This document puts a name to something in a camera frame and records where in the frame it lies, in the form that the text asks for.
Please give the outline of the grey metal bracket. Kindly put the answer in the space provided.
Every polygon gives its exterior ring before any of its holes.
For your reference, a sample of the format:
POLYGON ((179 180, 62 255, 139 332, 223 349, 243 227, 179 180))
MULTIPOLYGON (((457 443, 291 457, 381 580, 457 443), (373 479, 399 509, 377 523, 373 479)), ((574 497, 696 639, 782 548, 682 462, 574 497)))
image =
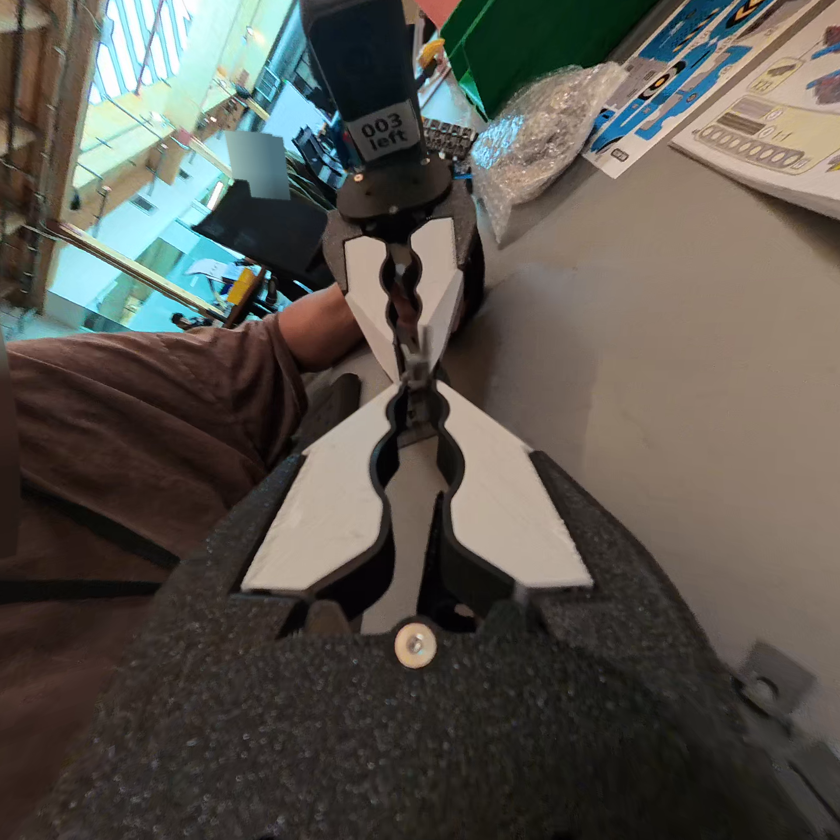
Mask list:
POLYGON ((731 673, 753 741, 771 760, 784 793, 817 838, 839 838, 838 741, 807 734, 795 713, 816 686, 814 675, 778 648, 757 641, 731 673))

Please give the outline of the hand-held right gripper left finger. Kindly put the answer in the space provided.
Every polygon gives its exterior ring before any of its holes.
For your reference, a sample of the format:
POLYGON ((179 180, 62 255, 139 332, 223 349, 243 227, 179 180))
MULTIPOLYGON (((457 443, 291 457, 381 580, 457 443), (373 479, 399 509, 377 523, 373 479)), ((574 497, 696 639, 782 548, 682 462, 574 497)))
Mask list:
POLYGON ((347 617, 383 596, 395 568, 385 489, 400 466, 402 429, 403 388, 392 384, 304 451, 243 594, 333 601, 347 617))

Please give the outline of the person's left forearm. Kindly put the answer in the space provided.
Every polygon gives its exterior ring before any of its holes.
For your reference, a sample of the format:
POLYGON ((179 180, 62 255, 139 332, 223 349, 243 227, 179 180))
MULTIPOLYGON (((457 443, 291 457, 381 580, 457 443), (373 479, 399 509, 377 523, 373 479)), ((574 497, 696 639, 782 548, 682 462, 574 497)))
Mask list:
POLYGON ((302 373, 332 368, 364 341, 338 283, 314 291, 276 315, 277 327, 302 373))

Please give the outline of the open instruction booklet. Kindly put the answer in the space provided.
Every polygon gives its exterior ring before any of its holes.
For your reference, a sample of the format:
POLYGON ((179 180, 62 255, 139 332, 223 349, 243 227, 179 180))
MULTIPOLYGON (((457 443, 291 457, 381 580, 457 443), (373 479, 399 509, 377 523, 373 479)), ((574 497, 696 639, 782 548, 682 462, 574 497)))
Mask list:
POLYGON ((839 218, 839 2, 670 142, 753 190, 839 218))

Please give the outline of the green plastic bin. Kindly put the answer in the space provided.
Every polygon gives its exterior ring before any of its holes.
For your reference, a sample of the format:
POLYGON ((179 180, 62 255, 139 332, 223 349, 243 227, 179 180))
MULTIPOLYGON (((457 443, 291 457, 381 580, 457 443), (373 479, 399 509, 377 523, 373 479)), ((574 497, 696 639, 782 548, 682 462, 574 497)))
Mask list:
POLYGON ((440 30, 467 99, 489 121, 529 83, 605 61, 657 1, 463 1, 440 30))

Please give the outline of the grey desk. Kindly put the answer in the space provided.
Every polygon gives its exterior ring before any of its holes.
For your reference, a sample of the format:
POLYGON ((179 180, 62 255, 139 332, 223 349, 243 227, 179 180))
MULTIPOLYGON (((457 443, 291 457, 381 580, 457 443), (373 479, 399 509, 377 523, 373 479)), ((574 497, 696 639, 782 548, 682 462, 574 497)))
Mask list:
POLYGON ((560 462, 593 595, 545 596, 431 674, 360 643, 393 738, 327 761, 312 838, 817 838, 732 687, 757 641, 816 678, 794 714, 838 741, 837 223, 659 149, 590 175, 512 247, 449 357, 455 385, 560 462))

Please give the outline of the blue printed sticker sheet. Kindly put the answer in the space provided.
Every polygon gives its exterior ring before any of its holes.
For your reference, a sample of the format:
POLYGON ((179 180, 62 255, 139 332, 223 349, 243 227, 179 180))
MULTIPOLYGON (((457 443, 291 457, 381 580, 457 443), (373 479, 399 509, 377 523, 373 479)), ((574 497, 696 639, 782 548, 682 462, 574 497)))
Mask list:
POLYGON ((581 156, 616 179, 763 51, 816 1, 687 1, 623 64, 581 156))

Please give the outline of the bubble wrap bag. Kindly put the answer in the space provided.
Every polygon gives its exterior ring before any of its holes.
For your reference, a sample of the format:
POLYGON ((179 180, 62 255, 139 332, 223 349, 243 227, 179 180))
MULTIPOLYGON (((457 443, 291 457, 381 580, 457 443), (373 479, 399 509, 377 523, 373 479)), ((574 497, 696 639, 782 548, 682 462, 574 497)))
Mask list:
POLYGON ((566 66, 522 87, 489 121, 469 159, 474 194, 499 245, 514 209, 540 197, 574 162, 626 78, 612 61, 566 66))

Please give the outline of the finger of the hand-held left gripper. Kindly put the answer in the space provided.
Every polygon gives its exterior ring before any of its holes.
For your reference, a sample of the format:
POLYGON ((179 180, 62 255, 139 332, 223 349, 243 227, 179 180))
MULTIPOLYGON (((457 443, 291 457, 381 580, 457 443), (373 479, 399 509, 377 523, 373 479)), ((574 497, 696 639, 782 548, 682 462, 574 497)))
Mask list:
POLYGON ((344 247, 347 290, 344 294, 375 359, 389 379, 401 379, 396 336, 389 320, 391 298, 383 285, 382 271, 389 251, 377 238, 361 236, 344 247))
POLYGON ((416 268, 413 329, 402 323, 402 377, 417 375, 425 365, 432 373, 448 347, 464 300, 464 272, 457 264, 455 221, 435 217, 410 237, 412 268, 416 268))

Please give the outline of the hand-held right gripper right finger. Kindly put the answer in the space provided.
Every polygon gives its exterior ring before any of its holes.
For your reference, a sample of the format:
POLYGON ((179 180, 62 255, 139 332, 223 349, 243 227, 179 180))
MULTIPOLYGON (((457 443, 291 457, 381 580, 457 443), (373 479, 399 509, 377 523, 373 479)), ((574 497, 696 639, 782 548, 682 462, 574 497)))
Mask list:
POLYGON ((477 616, 498 602, 591 592, 534 457, 538 453, 450 385, 434 386, 444 588, 477 616))

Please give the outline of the black cabinet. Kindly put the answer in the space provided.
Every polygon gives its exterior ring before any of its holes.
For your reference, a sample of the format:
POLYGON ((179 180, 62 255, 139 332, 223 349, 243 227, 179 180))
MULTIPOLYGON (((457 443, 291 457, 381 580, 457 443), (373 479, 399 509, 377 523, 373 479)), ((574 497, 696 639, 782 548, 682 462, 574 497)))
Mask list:
POLYGON ((319 291, 334 283, 322 252, 327 222, 320 206, 255 198, 247 182, 235 181, 192 231, 267 268, 282 290, 296 282, 319 291))

